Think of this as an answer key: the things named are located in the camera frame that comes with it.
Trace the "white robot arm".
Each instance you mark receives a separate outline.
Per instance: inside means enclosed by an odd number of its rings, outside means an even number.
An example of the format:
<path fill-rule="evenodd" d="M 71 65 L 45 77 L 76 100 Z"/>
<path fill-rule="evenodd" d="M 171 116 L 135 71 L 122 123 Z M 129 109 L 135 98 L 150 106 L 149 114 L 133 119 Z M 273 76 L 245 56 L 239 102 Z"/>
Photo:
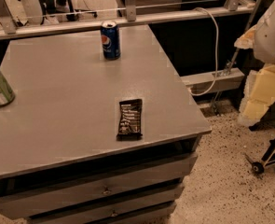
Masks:
<path fill-rule="evenodd" d="M 252 49 L 264 66 L 246 78 L 238 123 L 253 126 L 275 103 L 275 0 L 256 25 L 234 43 L 239 49 Z"/>

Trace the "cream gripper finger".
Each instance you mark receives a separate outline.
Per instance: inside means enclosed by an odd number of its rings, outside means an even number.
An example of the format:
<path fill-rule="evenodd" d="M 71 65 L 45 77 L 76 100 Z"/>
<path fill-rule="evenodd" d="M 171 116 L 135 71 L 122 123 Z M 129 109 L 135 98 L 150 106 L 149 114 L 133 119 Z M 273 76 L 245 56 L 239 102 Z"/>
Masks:
<path fill-rule="evenodd" d="M 252 26 L 243 35 L 241 35 L 234 43 L 238 49 L 251 49 L 254 46 L 254 32 L 256 26 Z"/>
<path fill-rule="evenodd" d="M 259 122 L 275 103 L 275 64 L 266 63 L 259 71 L 251 70 L 243 94 L 238 123 L 249 127 Z"/>

